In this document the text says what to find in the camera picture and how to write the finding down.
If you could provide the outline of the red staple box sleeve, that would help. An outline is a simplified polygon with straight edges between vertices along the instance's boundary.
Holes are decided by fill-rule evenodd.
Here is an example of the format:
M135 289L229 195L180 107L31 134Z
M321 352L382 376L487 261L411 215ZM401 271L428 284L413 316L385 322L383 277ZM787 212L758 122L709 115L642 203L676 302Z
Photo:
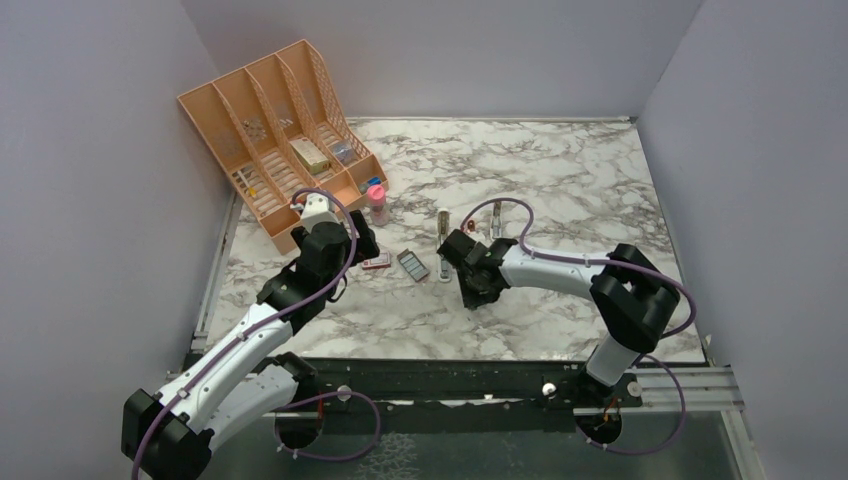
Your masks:
M384 269L391 266L391 258L389 256L381 255L375 257L373 259L368 259L362 262L363 270L375 270L375 269Z

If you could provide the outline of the staple box tray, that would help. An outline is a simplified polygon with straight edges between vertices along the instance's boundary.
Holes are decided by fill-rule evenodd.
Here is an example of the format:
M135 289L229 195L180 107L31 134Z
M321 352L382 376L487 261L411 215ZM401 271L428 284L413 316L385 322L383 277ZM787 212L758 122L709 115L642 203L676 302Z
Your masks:
M429 269L420 258L411 250L406 249L397 255L397 261L401 268L416 283L425 281L429 276Z

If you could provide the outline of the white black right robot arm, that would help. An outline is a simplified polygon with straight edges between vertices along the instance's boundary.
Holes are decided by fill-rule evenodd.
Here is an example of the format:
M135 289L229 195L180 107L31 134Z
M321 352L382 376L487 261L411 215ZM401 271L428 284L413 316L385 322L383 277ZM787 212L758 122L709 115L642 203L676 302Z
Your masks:
M612 399L626 371L652 353L677 309L678 289L633 245L577 257L533 250L517 239L485 245L459 229L439 245L438 254L457 273L465 308L497 301L509 288L536 288L590 300L606 335L577 380L579 398L600 407Z

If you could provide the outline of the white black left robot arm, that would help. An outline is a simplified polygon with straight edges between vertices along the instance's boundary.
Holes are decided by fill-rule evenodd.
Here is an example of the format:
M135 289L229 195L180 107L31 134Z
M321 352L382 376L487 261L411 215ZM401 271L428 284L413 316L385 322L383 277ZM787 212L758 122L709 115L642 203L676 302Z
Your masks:
M133 461L132 478L196 479L218 449L262 415L313 401L315 371L292 353L248 375L336 302L347 270L378 256L379 247L359 210L344 223L329 212L309 220L310 227L292 232L299 256L265 283L223 340L157 392L139 389L127 399L121 451Z

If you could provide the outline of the pink cap glue bottle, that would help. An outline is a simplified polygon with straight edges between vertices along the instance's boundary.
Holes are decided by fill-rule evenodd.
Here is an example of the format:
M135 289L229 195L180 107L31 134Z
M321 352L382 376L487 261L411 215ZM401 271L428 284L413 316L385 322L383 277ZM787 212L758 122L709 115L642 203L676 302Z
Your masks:
M386 225L389 220L389 212L385 188L381 184L371 185L366 194L372 223L375 226Z

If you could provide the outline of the clear bag of clips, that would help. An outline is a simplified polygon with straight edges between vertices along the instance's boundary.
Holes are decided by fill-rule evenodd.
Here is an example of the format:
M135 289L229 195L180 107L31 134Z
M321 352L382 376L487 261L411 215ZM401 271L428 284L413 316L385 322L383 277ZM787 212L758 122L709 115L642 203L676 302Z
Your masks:
M357 154L353 146L346 140L336 142L330 146L334 157L342 164L348 165L357 160Z

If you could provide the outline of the yellow green box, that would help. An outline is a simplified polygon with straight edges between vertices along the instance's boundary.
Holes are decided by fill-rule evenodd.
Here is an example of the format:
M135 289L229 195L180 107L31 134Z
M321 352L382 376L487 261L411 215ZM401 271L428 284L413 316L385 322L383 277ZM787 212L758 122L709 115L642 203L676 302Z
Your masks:
M308 138L295 138L290 140L289 144L298 160L310 174L317 175L330 169L330 160Z

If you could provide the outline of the peach plastic desk organizer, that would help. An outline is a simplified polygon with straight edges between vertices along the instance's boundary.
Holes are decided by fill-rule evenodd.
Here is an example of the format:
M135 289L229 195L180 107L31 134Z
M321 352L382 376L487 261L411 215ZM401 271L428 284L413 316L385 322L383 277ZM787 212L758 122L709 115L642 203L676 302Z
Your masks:
M343 113L319 51L300 40L198 86L177 98L213 157L254 214L277 251L294 249L290 232L299 216L292 195L304 187L332 193L351 209L367 203L362 183L388 178L376 155L357 137ZM289 141L311 140L330 169L310 174ZM330 146L346 140L357 160L342 165Z

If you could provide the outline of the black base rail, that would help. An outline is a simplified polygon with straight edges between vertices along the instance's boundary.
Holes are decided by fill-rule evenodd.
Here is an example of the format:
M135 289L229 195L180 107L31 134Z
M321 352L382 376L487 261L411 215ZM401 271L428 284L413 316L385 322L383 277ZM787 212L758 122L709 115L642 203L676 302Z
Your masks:
M180 413L217 439L271 413L284 432L364 434L575 431L585 422L617 433L621 412L643 404L596 383L580 363L268 357L236 377L222 402Z

